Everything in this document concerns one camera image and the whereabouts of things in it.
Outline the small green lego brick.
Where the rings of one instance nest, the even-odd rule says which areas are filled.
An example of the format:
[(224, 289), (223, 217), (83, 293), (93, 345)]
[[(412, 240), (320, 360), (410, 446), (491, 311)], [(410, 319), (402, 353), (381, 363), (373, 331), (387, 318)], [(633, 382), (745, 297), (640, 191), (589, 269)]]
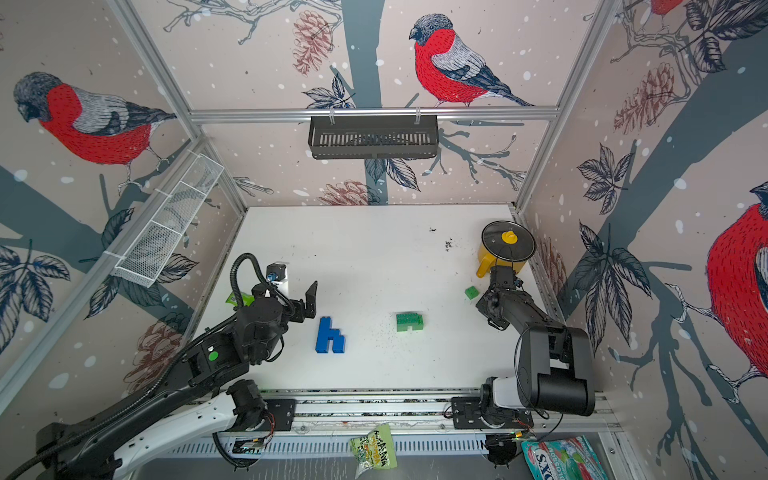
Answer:
[(479, 296), (479, 291), (476, 287), (470, 286), (465, 290), (465, 295), (468, 299), (472, 300)]

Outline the long blue lego brick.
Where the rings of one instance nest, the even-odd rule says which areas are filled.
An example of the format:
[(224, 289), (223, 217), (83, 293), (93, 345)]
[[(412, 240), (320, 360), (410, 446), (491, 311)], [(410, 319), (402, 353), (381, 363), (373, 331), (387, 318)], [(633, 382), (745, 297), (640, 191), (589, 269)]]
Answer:
[(318, 354), (343, 354), (346, 347), (346, 338), (337, 328), (332, 325), (330, 317), (322, 317), (318, 325), (315, 351)]

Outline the long green lego brick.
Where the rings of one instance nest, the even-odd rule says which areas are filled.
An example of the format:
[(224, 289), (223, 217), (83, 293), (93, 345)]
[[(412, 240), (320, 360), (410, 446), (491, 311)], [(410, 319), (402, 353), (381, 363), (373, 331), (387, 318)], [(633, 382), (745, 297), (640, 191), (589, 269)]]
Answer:
[(398, 333), (407, 331), (421, 331), (424, 329), (424, 319), (423, 316), (419, 313), (398, 313), (395, 318), (396, 330)]

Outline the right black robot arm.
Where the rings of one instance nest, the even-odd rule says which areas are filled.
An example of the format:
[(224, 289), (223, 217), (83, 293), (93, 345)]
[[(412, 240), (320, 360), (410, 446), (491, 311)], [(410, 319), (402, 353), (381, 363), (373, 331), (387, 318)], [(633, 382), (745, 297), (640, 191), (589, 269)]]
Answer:
[(509, 421), (518, 409), (590, 416), (595, 409), (591, 344), (587, 333), (549, 317), (522, 289), (509, 266), (490, 269), (489, 288), (477, 303), (489, 326), (514, 328), (513, 370), (482, 386), (480, 412), (491, 425)]

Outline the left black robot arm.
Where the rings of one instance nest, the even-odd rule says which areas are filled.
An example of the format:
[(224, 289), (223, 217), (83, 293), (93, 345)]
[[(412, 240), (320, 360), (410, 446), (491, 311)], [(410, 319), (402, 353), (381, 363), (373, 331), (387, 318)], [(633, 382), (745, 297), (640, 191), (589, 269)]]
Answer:
[(169, 431), (172, 445), (229, 429), (278, 421), (258, 387), (245, 374), (254, 365), (276, 360), (291, 322), (316, 315), (316, 283), (301, 300), (278, 289), (270, 296), (239, 304), (235, 313), (176, 353), (158, 377), (113, 406), (77, 424), (51, 423), (36, 436), (36, 454), (9, 473), (17, 479), (42, 465), (42, 479), (117, 479), (141, 457), (163, 452), (151, 435)]

